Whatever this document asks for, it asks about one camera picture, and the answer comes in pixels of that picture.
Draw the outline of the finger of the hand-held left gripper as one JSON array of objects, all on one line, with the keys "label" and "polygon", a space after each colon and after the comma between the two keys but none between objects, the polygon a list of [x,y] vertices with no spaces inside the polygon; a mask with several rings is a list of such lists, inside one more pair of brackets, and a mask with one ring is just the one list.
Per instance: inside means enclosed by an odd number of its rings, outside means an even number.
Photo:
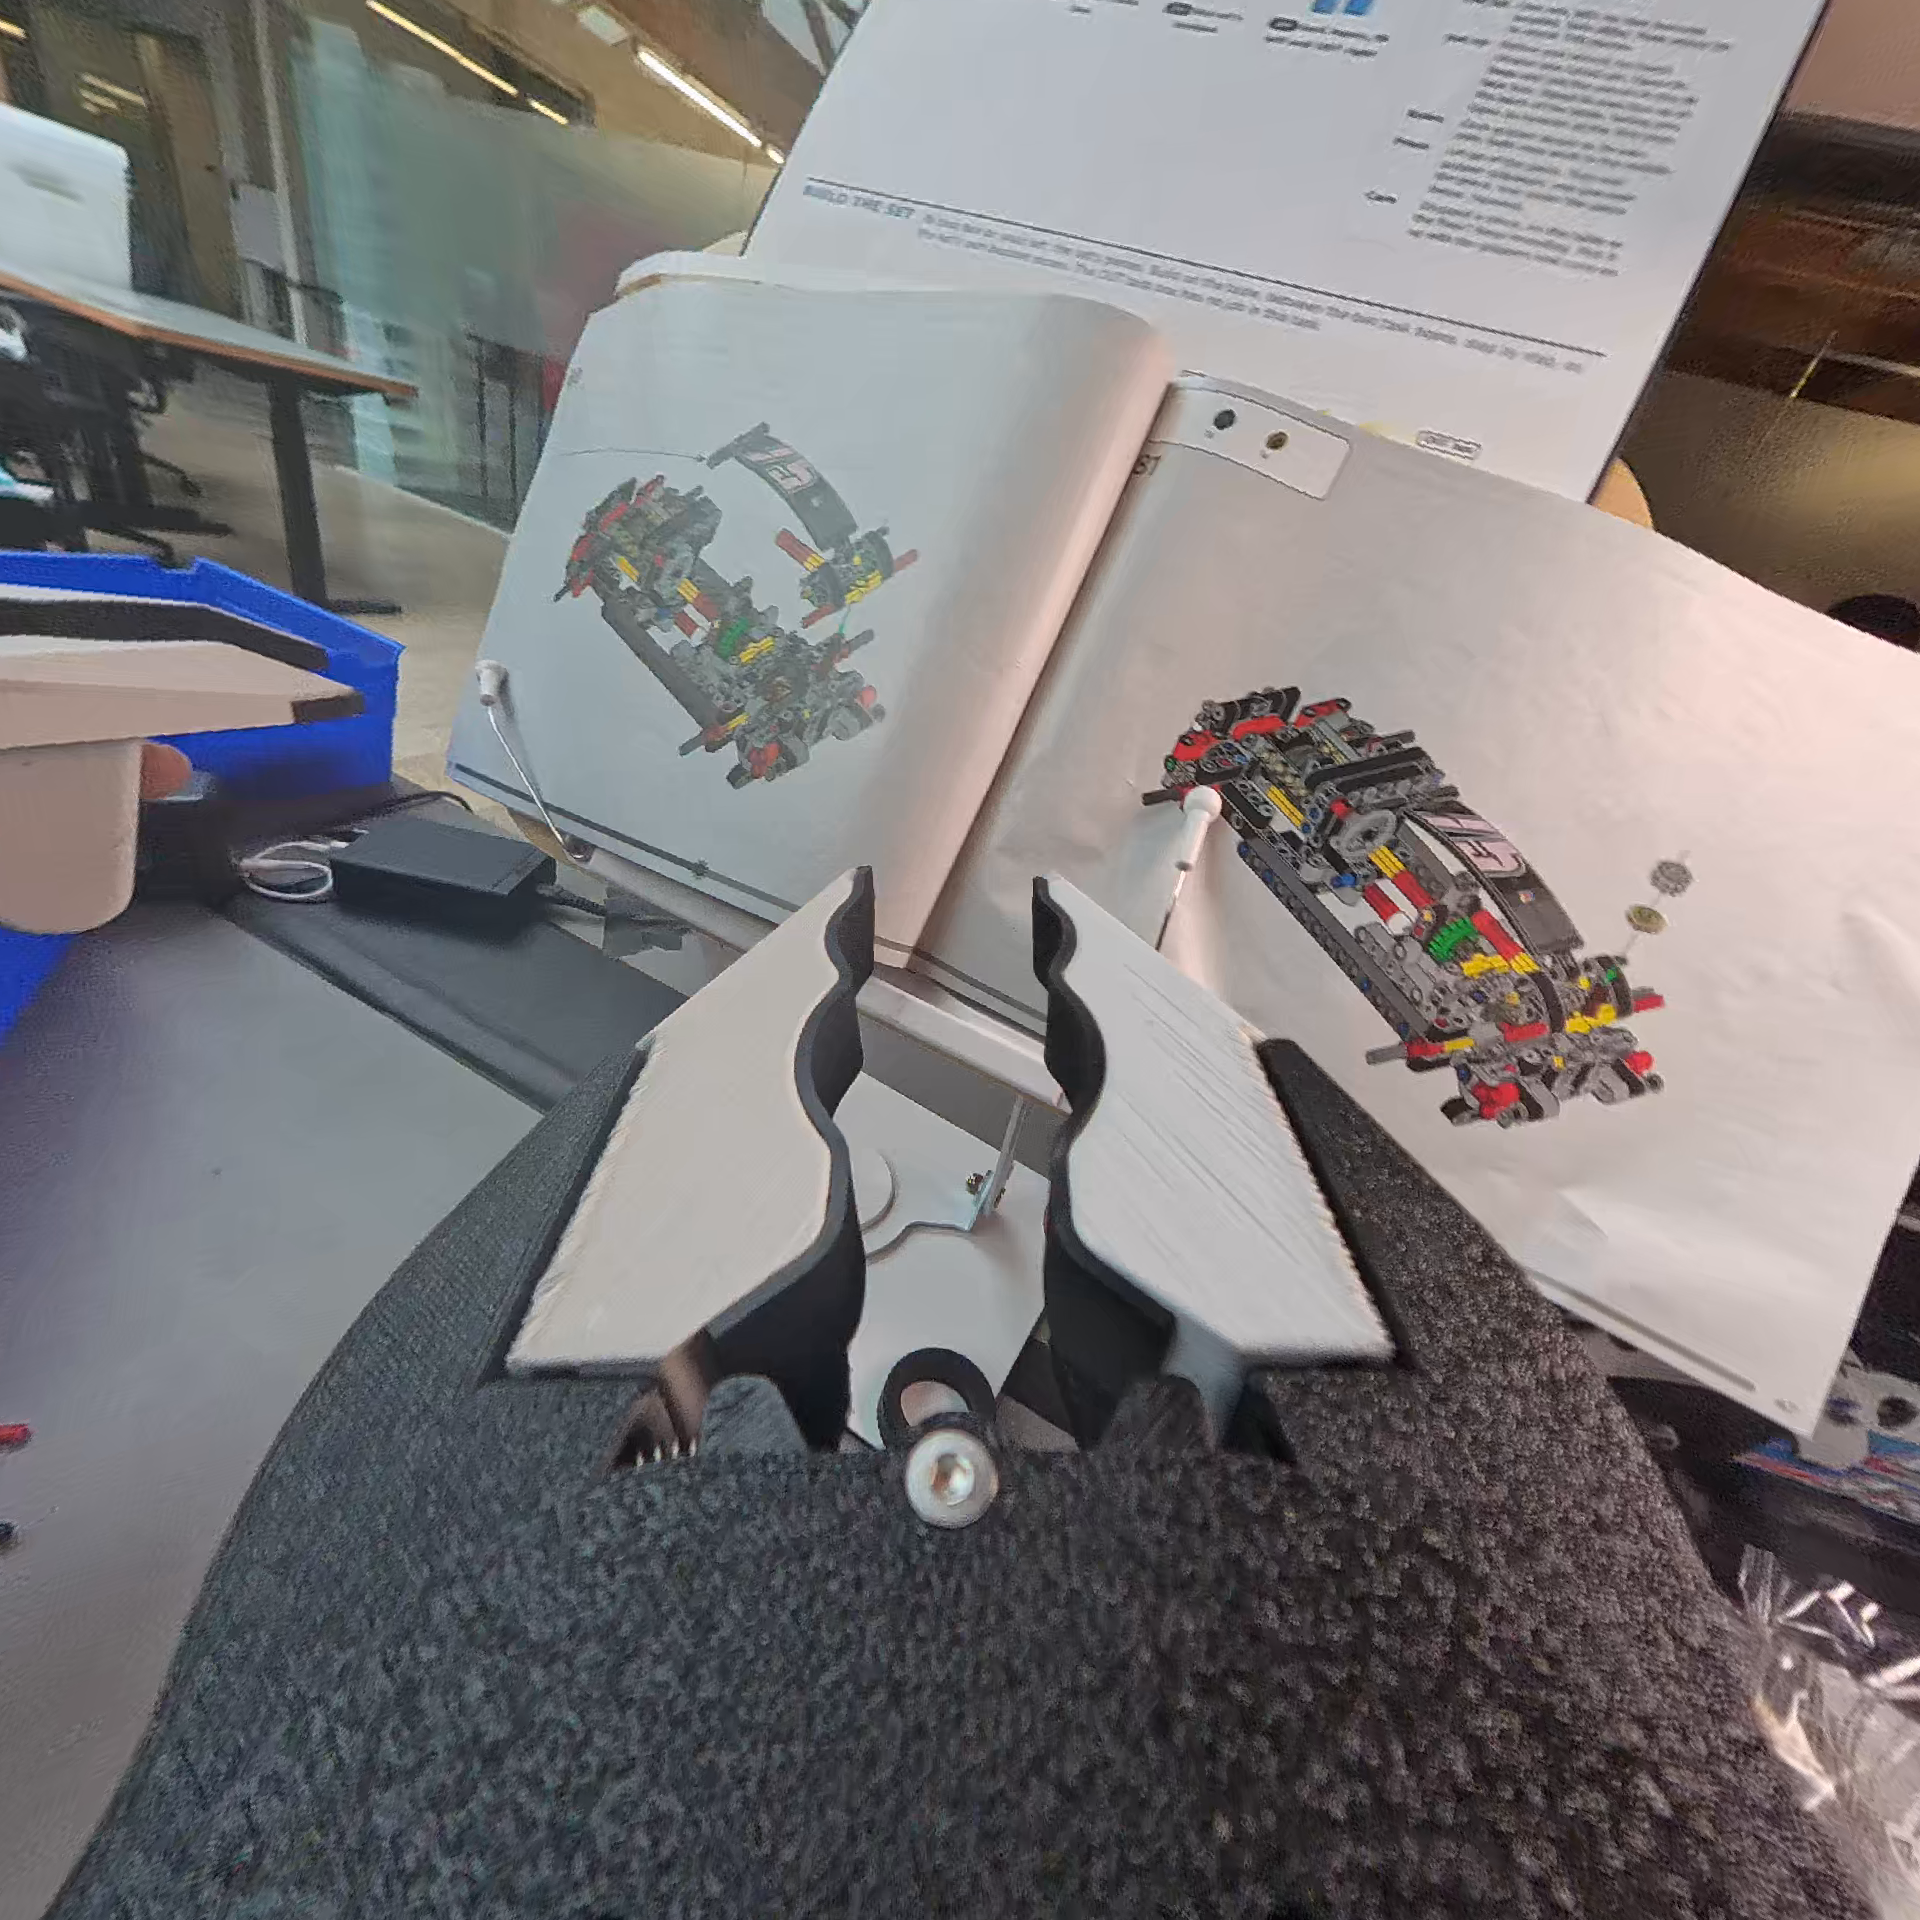
[{"label": "finger of the hand-held left gripper", "polygon": [[93,642],[220,642],[309,674],[329,672],[312,639],[199,601],[120,591],[3,589],[3,635]]},{"label": "finger of the hand-held left gripper", "polygon": [[217,639],[5,642],[3,923],[85,931],[128,907],[150,739],[363,706],[356,687]]}]

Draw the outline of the black toy set box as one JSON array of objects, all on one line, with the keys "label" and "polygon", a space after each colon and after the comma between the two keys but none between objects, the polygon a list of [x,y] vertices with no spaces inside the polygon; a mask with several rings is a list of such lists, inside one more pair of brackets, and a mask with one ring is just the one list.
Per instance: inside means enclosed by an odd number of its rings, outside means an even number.
[{"label": "black toy set box", "polygon": [[1589,1331],[1589,1352],[1647,1443],[1694,1472],[1732,1469],[1811,1487],[1903,1525],[1918,1522],[1918,1346],[1909,1309],[1862,1309],[1807,1435],[1726,1398],[1620,1342]]}]

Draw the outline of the black rubber toy tire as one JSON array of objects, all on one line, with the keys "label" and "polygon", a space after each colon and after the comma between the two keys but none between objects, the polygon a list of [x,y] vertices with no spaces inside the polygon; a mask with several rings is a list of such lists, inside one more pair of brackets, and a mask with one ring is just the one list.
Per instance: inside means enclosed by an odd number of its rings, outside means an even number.
[{"label": "black rubber toy tire", "polygon": [[875,1422],[880,1442],[900,1456],[934,1430],[993,1442],[997,1391],[968,1354],[947,1346],[916,1349],[883,1381]]}]

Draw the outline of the white metal book stand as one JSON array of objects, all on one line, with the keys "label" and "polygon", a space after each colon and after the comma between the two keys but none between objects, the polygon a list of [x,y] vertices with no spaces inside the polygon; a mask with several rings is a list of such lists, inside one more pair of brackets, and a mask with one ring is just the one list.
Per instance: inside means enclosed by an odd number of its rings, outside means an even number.
[{"label": "white metal book stand", "polygon": [[[567,367],[479,648],[608,885],[748,919],[741,955],[871,867],[864,1038],[873,973],[931,953],[1045,677],[1105,515],[1096,384],[1142,342],[1053,294],[636,264]],[[447,773],[534,810],[473,674]],[[1005,1377],[1039,1318],[1039,1184],[1004,1145],[968,1189],[981,1139],[860,1075],[835,1115],[867,1251],[845,1435],[880,1443],[902,1354]]]}]

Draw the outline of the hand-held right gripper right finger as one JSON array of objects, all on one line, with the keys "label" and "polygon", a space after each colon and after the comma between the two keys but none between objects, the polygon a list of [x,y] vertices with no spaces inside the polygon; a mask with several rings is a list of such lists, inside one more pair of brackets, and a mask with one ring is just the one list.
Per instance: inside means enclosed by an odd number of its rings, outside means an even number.
[{"label": "hand-held right gripper right finger", "polygon": [[1043,1289],[1071,1437],[1089,1448],[1158,1377],[1188,1385],[1217,1440],[1255,1373],[1391,1361],[1256,1030],[1065,877],[1035,877],[1031,901],[1045,1065],[1067,1104]]}]

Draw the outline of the background wooden office desk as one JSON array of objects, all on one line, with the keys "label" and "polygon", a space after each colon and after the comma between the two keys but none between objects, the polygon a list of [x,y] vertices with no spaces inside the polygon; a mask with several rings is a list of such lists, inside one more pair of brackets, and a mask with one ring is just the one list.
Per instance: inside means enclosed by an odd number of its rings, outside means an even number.
[{"label": "background wooden office desk", "polygon": [[229,367],[237,376],[253,378],[268,393],[279,523],[292,593],[341,616],[396,616],[401,611],[401,605],[390,599],[329,591],[302,394],[377,394],[390,401],[412,401],[415,399],[412,381],[360,367],[339,353],[292,342],[269,329],[200,306],[118,290],[70,273],[45,271],[33,277],[5,267],[3,287],[6,297],[53,307],[72,321],[137,345],[184,352],[209,365]]}]

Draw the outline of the clear plastic bag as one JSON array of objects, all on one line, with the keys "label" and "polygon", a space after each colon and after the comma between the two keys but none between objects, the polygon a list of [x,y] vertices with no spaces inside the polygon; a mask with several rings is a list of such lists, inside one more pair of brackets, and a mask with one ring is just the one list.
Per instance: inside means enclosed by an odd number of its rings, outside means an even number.
[{"label": "clear plastic bag", "polygon": [[1848,1579],[1796,1579],[1741,1549],[1740,1610],[1753,1648],[1750,1709],[1796,1802],[1881,1877],[1915,1887],[1918,1655]]}]

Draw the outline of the black power adapter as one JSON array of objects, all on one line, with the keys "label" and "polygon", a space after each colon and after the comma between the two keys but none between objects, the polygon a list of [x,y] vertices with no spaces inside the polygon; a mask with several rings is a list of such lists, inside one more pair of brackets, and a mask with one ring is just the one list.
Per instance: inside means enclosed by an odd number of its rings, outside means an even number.
[{"label": "black power adapter", "polygon": [[347,911],[502,939],[541,913],[557,864],[508,834],[392,813],[333,850],[327,875]]}]

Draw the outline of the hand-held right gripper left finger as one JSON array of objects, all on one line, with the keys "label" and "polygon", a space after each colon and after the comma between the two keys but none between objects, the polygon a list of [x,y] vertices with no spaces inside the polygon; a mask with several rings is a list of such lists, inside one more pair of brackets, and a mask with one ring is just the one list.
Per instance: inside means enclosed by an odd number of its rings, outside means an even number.
[{"label": "hand-held right gripper left finger", "polygon": [[867,1302],[852,1153],[873,871],[852,866],[662,1019],[508,1342],[515,1377],[654,1387],[685,1442],[731,1377],[766,1381],[811,1451],[836,1451]]}]

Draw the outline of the printed instruction sheet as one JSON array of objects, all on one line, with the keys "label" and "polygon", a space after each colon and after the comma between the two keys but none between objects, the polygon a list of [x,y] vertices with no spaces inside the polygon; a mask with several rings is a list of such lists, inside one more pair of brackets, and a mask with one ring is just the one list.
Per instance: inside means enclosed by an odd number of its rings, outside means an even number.
[{"label": "printed instruction sheet", "polygon": [[1073,290],[1589,498],[1825,5],[886,1],[756,262]]}]

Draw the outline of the grey desk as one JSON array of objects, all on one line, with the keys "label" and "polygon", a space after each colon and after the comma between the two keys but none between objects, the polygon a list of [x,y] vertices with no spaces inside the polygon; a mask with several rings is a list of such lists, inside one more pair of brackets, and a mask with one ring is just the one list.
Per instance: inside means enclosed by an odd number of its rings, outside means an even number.
[{"label": "grey desk", "polygon": [[3,1913],[40,1915],[291,1408],[396,1264],[680,999],[593,919],[140,902],[5,1040]]}]

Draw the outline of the toy instruction booklet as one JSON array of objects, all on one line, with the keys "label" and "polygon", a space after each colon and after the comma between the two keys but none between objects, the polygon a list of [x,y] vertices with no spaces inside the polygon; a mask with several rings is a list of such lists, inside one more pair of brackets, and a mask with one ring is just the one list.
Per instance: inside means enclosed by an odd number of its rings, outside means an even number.
[{"label": "toy instruction booklet", "polygon": [[1302,1041],[1560,1305],[1813,1432],[1915,1171],[1915,657],[1134,321],[1105,515],[895,968],[1039,1034],[1028,890]]}]

